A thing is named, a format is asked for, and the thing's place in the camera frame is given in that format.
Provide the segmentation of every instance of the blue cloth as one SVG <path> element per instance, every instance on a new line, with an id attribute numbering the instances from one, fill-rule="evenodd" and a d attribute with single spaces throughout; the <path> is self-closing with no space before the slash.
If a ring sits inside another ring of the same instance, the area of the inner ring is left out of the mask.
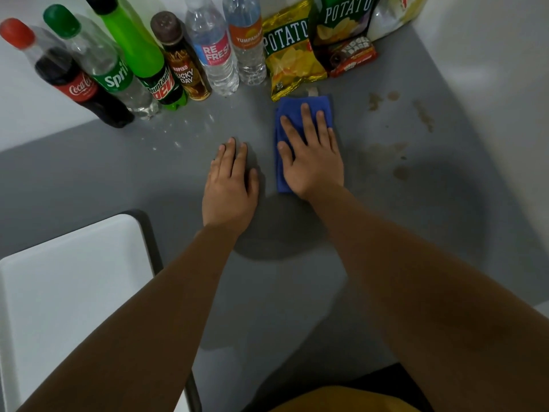
<path id="1" fill-rule="evenodd" d="M 280 117 L 285 115 L 290 119 L 295 129 L 298 131 L 299 135 L 306 144 L 307 140 L 305 139 L 305 132 L 303 131 L 303 120 L 301 119 L 301 104 L 308 103 L 309 107 L 311 108 L 312 121 L 315 123 L 315 127 L 316 113 L 320 110 L 324 111 L 324 115 L 326 116 L 326 125 L 328 127 L 332 127 L 332 109 L 330 108 L 330 101 L 327 96 L 308 96 L 306 98 L 284 97 L 280 100 L 279 103 L 280 105 L 276 110 L 276 121 L 274 127 L 274 161 L 276 165 L 276 183 L 279 193 L 291 194 L 292 190 L 290 189 L 290 187 L 286 183 L 286 179 L 284 178 L 282 159 L 280 158 L 280 153 L 277 149 L 278 142 L 286 142 L 292 149 L 292 155 L 294 156 L 294 158 L 295 154 L 292 145 L 288 140 L 288 136 L 286 136 L 286 133 L 282 128 L 282 124 L 280 123 Z"/>

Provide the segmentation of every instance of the yellow shirt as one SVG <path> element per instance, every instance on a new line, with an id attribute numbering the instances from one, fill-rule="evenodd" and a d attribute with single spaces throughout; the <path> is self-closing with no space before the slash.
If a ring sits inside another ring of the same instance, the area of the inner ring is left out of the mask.
<path id="1" fill-rule="evenodd" d="M 418 412 L 391 396 L 329 386 L 301 395 L 272 412 Z"/>

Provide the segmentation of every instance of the yellow chip bag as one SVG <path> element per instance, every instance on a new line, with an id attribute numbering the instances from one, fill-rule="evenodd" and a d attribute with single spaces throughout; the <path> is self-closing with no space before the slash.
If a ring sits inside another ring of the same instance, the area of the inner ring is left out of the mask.
<path id="1" fill-rule="evenodd" d="M 307 25 L 313 2 L 300 1 L 263 22 L 263 43 L 271 74 L 273 101 L 288 95 L 302 82 L 328 77 L 309 41 Z"/>

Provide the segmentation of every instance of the forearm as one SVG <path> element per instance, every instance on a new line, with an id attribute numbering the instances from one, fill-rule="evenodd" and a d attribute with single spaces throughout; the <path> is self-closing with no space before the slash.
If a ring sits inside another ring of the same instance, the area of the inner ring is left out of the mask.
<path id="1" fill-rule="evenodd" d="M 84 340 L 20 410 L 173 411 L 235 241 L 229 231 L 203 229 Z"/>
<path id="2" fill-rule="evenodd" d="M 365 290 L 385 341 L 435 409 L 480 408 L 493 400 L 494 387 L 502 396 L 514 393 L 513 385 L 523 398 L 539 399 L 541 386 L 525 387 L 517 376 L 549 383 L 545 318 L 477 270 L 370 213 L 344 188 L 328 188 L 311 203 L 350 279 Z M 514 400 L 507 405 L 518 407 L 520 397 Z"/>

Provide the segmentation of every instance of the gray table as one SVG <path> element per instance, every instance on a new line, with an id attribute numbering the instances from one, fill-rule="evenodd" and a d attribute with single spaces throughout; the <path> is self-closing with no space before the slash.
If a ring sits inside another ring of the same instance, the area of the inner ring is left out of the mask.
<path id="1" fill-rule="evenodd" d="M 413 29 L 377 47 L 376 62 L 318 84 L 333 101 L 348 187 L 528 303 L 549 299 L 537 236 Z M 249 143 L 263 190 L 194 363 L 204 411 L 238 412 L 279 389 L 391 364 L 316 216 L 276 194 L 275 107 L 267 87 L 242 87 L 123 131 L 96 121 L 0 154 L 0 258 L 141 209 L 167 264 L 200 228 L 210 160 L 235 136 Z"/>

